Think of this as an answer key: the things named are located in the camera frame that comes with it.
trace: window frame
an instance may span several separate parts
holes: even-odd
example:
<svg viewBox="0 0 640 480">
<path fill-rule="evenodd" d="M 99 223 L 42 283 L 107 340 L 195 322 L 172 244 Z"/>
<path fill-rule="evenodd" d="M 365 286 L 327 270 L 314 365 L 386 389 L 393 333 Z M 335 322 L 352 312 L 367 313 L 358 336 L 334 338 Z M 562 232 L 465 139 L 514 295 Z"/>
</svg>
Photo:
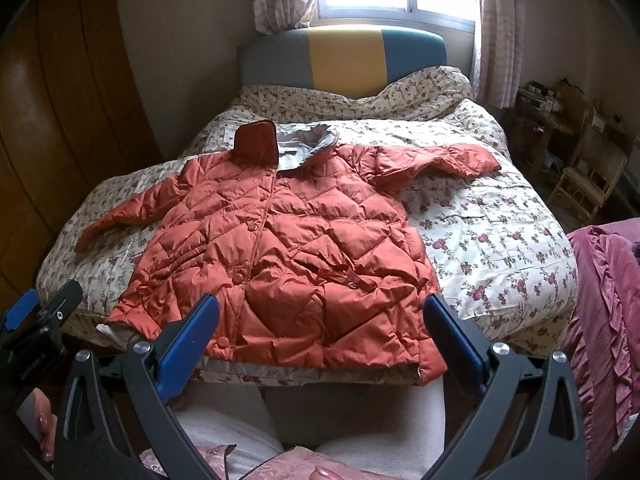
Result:
<svg viewBox="0 0 640 480">
<path fill-rule="evenodd" d="M 318 20 L 341 20 L 344 18 L 362 18 L 365 20 L 383 20 L 387 22 L 423 23 L 439 27 L 453 28 L 473 34 L 476 22 L 457 18 L 431 10 L 421 10 L 417 0 L 407 0 L 406 10 L 399 7 L 329 7 L 326 0 L 318 0 Z"/>
</svg>

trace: jacket collar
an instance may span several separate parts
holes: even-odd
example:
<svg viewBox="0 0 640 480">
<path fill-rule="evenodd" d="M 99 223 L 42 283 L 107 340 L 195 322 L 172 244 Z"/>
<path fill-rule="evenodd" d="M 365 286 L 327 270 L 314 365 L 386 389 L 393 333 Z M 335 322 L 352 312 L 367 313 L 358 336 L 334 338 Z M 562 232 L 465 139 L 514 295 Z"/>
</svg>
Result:
<svg viewBox="0 0 640 480">
<path fill-rule="evenodd" d="M 295 170 L 321 164 L 337 142 L 337 133 L 325 124 L 278 134 L 273 121 L 265 119 L 236 130 L 233 156 L 279 171 Z"/>
</svg>

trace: finger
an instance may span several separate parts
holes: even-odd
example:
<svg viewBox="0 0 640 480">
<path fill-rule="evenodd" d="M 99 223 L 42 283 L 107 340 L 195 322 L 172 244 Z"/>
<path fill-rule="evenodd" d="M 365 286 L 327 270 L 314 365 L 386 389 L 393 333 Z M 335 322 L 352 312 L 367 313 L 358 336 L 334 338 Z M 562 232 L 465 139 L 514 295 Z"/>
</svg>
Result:
<svg viewBox="0 0 640 480">
<path fill-rule="evenodd" d="M 51 402 L 39 388 L 36 388 L 33 391 L 33 396 L 35 398 L 35 403 L 33 405 L 33 415 L 36 418 L 38 429 L 42 433 L 49 433 L 51 418 L 53 417 L 53 413 L 51 413 Z"/>
<path fill-rule="evenodd" d="M 51 423 L 49 425 L 49 433 L 47 433 L 42 442 L 40 443 L 40 450 L 42 451 L 42 459 L 45 462 L 53 462 L 53 452 L 56 449 L 56 428 L 58 426 L 58 418 L 55 415 L 51 416 Z"/>
<path fill-rule="evenodd" d="M 309 480 L 342 480 L 342 477 L 327 468 L 317 465 L 316 470 L 309 476 Z"/>
</svg>

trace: quilted puffer jacket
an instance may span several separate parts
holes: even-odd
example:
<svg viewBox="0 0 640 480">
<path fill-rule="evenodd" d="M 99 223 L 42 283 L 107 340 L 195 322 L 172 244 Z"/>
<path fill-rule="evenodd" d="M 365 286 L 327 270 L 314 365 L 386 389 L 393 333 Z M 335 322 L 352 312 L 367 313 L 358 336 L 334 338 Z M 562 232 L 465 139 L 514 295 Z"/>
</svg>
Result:
<svg viewBox="0 0 640 480">
<path fill-rule="evenodd" d="M 82 251 L 116 224 L 162 219 L 110 321 L 147 338 L 205 293 L 220 302 L 206 353 L 305 368 L 445 364 L 420 306 L 438 290 L 424 245 L 393 193 L 425 168 L 460 177 L 500 168 L 473 145 L 339 146 L 331 128 L 278 144 L 271 121 L 234 148 L 189 161 L 82 233 Z"/>
</svg>

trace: floral blanket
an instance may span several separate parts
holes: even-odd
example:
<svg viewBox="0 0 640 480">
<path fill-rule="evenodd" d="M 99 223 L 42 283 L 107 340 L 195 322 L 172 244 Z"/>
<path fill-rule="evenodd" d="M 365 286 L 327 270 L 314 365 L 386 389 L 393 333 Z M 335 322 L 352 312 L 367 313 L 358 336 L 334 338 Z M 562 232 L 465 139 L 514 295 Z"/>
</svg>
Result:
<svg viewBox="0 0 640 480">
<path fill-rule="evenodd" d="M 345 144 L 437 146 L 479 144 L 502 170 L 476 179 L 420 175 L 398 198 L 420 232 L 445 299 L 472 318 L 490 339 L 503 339 L 544 354 L 574 309 L 576 264 L 571 245 L 534 189 L 511 163 L 504 131 L 470 100 L 468 80 L 452 67 L 426 68 L 385 88 L 352 100 L 316 90 L 277 86 L 243 88 L 228 110 L 193 140 L 183 158 L 111 178 L 92 191 L 65 225 L 46 257 L 36 286 L 50 298 L 69 278 L 84 290 L 84 305 L 65 329 L 106 344 L 94 326 L 110 313 L 156 225 L 114 229 L 83 254 L 73 246 L 81 231 L 200 153 L 233 147 L 239 125 L 268 118 L 278 132 L 294 134 L 310 124 L 331 124 Z M 227 362 L 201 363 L 208 380 L 263 383 L 340 381 L 336 370 L 275 369 Z M 406 370 L 410 376 L 414 372 Z M 364 382 L 403 382 L 386 372 L 363 370 Z"/>
</svg>

